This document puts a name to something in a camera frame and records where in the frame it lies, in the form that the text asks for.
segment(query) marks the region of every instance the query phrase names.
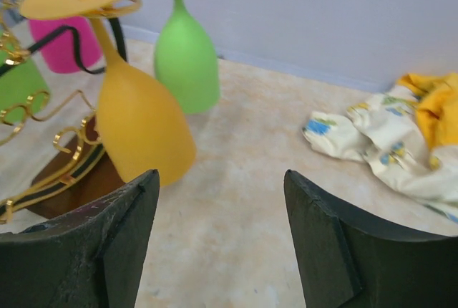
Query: countertop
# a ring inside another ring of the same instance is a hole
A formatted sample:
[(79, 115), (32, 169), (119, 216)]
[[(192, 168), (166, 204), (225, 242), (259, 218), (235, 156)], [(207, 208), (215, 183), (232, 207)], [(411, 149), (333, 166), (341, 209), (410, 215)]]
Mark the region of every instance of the countertop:
[[(31, 43), (25, 24), (14, 32)], [(127, 47), (130, 62), (151, 73), (153, 46), (128, 40)], [(102, 75), (53, 74), (39, 54), (34, 60), (51, 87), (52, 106), (77, 88), (96, 102)], [(388, 220), (458, 234), (458, 224), (392, 192), (367, 165), (327, 158), (303, 139), (311, 111), (343, 112), (368, 93), (225, 60), (220, 79), (218, 105), (188, 116), (196, 163), (181, 181), (161, 189), (137, 308), (304, 307), (283, 196), (289, 168)], [(78, 125), (88, 111), (76, 99), (47, 123), (28, 122), (2, 146), (0, 198), (27, 188), (56, 154), (54, 134)], [(0, 232), (40, 221), (21, 211)]]

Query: crumpled cloth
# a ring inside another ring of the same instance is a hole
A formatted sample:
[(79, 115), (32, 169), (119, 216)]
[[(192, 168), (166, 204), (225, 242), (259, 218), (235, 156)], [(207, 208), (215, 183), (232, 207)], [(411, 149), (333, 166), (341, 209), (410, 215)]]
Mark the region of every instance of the crumpled cloth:
[(391, 90), (349, 107), (312, 112), (312, 149), (366, 162), (390, 188), (458, 223), (458, 74), (407, 74)]

